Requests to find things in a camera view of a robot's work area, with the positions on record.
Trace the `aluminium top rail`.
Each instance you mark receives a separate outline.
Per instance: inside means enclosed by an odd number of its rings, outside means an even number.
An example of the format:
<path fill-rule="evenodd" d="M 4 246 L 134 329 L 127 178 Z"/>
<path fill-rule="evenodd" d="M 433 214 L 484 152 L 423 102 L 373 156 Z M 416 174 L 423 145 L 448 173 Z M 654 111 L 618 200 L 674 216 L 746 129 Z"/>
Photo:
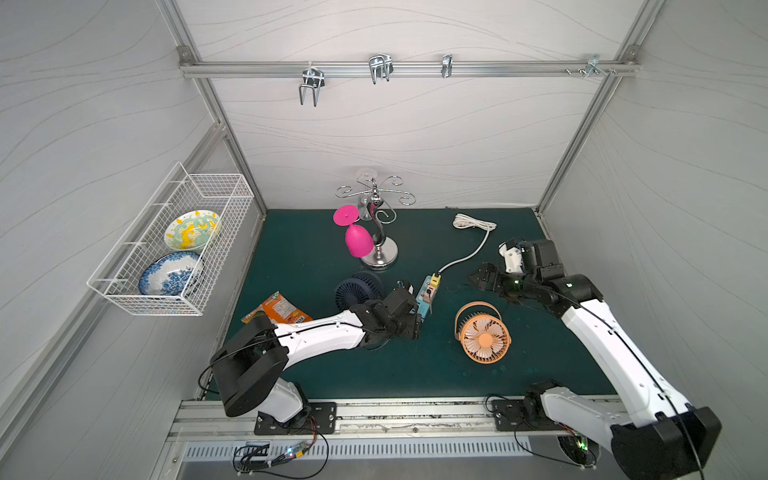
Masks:
<path fill-rule="evenodd" d="M 453 58 L 450 78 L 546 78 L 570 77 L 563 70 L 576 70 L 583 67 L 588 59 L 574 61 L 465 61 Z M 399 78 L 439 78 L 441 61 L 398 61 L 393 60 L 394 72 L 390 80 Z M 604 61 L 602 67 L 614 68 L 615 76 L 634 76 L 641 70 L 635 62 Z M 368 61 L 333 61 L 333 62 L 200 62 L 182 65 L 180 70 L 186 78 L 200 79 L 292 79 L 302 78 L 302 72 L 310 67 L 325 74 L 325 80 L 360 79 L 371 80 Z"/>

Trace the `yellow green patterned plate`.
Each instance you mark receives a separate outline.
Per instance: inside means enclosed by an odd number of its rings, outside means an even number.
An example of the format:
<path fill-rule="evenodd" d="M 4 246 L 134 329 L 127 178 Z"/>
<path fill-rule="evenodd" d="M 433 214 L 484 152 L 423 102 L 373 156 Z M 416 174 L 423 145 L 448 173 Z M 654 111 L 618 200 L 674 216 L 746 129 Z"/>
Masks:
<path fill-rule="evenodd" d="M 163 234 L 173 251 L 201 252 L 218 233 L 220 215 L 211 210 L 193 210 L 172 220 Z"/>

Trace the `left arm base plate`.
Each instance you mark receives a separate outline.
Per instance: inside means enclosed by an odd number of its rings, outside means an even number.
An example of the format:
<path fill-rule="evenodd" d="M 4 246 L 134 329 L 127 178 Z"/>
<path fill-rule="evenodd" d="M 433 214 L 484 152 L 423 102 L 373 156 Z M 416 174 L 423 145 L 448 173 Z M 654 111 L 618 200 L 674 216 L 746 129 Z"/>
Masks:
<path fill-rule="evenodd" d="M 254 426 L 257 436 L 332 434 L 337 419 L 336 402 L 310 402 L 295 417 L 278 422 L 274 417 L 259 413 Z"/>

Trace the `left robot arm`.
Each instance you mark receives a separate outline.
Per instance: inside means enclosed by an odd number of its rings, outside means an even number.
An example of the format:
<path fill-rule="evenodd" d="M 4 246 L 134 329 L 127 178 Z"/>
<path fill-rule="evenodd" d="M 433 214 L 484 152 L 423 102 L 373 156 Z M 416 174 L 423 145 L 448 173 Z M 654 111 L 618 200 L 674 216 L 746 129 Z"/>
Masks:
<path fill-rule="evenodd" d="M 416 297 L 403 287 L 305 323 L 275 323 L 258 312 L 211 357 L 209 366 L 226 416 L 257 411 L 280 424 L 301 426 L 309 403 L 299 386 L 282 378 L 285 370 L 334 351 L 395 338 L 416 340 L 421 325 Z"/>

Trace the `double metal hook middle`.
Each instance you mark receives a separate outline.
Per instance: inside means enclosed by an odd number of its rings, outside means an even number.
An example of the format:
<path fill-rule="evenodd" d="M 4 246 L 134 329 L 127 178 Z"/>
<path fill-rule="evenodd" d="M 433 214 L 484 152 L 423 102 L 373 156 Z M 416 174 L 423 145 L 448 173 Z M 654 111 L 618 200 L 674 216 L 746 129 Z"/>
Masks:
<path fill-rule="evenodd" d="M 372 83 L 376 85 L 379 81 L 389 82 L 394 65 L 392 57 L 388 54 L 376 54 L 369 58 L 368 67 Z"/>

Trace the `double metal hook left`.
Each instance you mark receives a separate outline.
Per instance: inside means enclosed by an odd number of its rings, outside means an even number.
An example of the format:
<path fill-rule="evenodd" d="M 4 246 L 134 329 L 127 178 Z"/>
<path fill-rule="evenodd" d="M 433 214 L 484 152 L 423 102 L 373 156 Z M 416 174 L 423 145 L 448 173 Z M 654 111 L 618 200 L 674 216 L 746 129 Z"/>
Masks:
<path fill-rule="evenodd" d="M 307 100 L 307 94 L 311 93 L 312 105 L 316 107 L 319 102 L 321 89 L 325 86 L 325 74 L 314 67 L 310 67 L 302 72 L 302 83 L 298 87 L 299 101 L 304 105 Z"/>

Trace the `navy blue desk fan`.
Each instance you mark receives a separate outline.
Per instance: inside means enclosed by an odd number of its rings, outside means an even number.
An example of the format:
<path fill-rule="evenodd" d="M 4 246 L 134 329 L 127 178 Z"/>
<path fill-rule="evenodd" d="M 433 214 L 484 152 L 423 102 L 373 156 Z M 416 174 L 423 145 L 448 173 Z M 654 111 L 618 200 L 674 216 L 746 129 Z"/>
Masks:
<path fill-rule="evenodd" d="M 343 280 L 335 289 L 334 301 L 339 310 L 383 297 L 381 279 L 373 272 L 361 271 Z"/>

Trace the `teal power strip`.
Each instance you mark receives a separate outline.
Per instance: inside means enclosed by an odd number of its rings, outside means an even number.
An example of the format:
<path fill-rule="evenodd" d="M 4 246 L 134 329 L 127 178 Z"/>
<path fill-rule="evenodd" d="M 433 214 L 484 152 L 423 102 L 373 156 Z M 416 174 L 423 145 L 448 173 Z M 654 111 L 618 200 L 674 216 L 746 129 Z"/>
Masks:
<path fill-rule="evenodd" d="M 430 288 L 428 282 L 433 274 L 427 275 L 420 287 L 419 293 L 416 296 L 417 312 L 422 320 L 428 318 L 432 311 L 432 304 L 437 293 L 437 289 Z"/>

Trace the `metal hook right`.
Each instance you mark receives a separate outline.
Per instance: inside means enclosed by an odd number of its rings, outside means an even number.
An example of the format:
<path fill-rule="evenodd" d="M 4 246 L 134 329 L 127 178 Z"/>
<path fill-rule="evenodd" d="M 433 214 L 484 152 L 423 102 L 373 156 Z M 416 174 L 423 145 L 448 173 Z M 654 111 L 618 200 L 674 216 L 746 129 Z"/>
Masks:
<path fill-rule="evenodd" d="M 567 76 L 574 76 L 579 75 L 582 78 L 586 79 L 589 77 L 611 77 L 618 74 L 618 71 L 614 68 L 608 68 L 608 67 L 602 67 L 600 64 L 600 56 L 599 55 L 593 55 L 590 57 L 586 64 L 578 68 L 576 70 L 565 68 L 563 72 Z"/>

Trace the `pink wine glass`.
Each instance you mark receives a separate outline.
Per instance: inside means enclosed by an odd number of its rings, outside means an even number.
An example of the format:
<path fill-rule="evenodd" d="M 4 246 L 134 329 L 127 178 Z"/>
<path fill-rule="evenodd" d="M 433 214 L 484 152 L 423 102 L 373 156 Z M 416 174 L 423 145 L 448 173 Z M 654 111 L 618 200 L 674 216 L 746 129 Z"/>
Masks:
<path fill-rule="evenodd" d="M 357 224 L 359 219 L 359 210 L 354 205 L 340 207 L 333 214 L 334 223 L 337 226 L 346 228 L 345 244 L 349 253 L 355 258 L 367 256 L 375 247 L 373 238 L 368 230 Z"/>

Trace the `orange snack packet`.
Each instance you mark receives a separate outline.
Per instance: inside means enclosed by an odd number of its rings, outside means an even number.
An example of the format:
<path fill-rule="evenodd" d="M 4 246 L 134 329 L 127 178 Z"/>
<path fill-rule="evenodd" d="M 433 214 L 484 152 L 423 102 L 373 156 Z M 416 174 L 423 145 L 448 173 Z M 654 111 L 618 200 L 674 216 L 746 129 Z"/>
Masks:
<path fill-rule="evenodd" d="M 311 316 L 295 307 L 279 291 L 245 315 L 241 322 L 248 324 L 259 312 L 264 313 L 273 323 L 299 324 L 312 321 Z"/>

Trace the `double metal hook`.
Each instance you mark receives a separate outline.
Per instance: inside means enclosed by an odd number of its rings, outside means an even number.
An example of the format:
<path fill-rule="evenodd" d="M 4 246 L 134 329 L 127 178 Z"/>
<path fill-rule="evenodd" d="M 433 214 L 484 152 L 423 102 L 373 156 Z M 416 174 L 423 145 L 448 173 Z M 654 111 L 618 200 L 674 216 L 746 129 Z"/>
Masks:
<path fill-rule="evenodd" d="M 376 54 L 369 58 L 368 67 L 372 83 L 376 85 L 379 81 L 389 82 L 394 65 L 392 57 L 388 54 Z"/>
<path fill-rule="evenodd" d="M 321 89 L 325 86 L 325 74 L 314 67 L 310 67 L 302 72 L 302 83 L 298 87 L 299 101 L 304 105 L 307 100 L 307 94 L 311 93 L 312 105 L 316 107 L 319 102 Z"/>

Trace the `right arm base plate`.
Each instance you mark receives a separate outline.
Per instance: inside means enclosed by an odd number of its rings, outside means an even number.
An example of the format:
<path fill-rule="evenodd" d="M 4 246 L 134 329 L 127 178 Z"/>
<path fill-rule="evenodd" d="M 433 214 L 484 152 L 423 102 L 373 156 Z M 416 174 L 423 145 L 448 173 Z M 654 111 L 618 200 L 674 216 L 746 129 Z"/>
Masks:
<path fill-rule="evenodd" d="M 533 407 L 528 398 L 502 399 L 493 397 L 485 402 L 485 408 L 491 415 L 495 429 L 499 432 L 536 431 L 556 432 L 568 435 L 570 431 L 543 414 L 543 410 Z"/>

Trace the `blue white patterned plate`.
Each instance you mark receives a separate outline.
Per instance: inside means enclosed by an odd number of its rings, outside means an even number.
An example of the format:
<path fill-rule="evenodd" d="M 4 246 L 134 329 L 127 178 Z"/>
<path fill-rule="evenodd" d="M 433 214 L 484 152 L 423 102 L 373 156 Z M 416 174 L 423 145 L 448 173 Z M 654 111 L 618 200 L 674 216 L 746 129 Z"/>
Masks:
<path fill-rule="evenodd" d="M 181 296 L 193 293 L 202 281 L 204 265 L 194 252 L 168 254 L 145 269 L 138 289 L 142 295 Z"/>

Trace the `chrome glass holder stand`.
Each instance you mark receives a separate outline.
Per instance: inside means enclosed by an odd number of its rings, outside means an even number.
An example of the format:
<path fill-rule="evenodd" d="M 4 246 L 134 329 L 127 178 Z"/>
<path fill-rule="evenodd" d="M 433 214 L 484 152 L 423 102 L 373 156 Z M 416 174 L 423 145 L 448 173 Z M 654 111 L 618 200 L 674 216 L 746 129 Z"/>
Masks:
<path fill-rule="evenodd" d="M 414 204 L 416 197 L 408 191 L 381 188 L 379 182 L 374 177 L 358 178 L 357 182 L 364 187 L 363 190 L 354 192 L 352 186 L 342 185 L 336 190 L 335 195 L 341 199 L 358 198 L 357 205 L 354 205 L 358 208 L 360 216 L 357 224 L 368 230 L 375 244 L 370 254 L 358 259 L 366 268 L 382 271 L 391 266 L 396 261 L 398 255 L 396 242 L 387 236 L 384 228 L 385 222 L 378 218 L 378 211 L 387 204 L 382 194 L 398 194 L 400 196 L 400 203 L 404 206 Z"/>

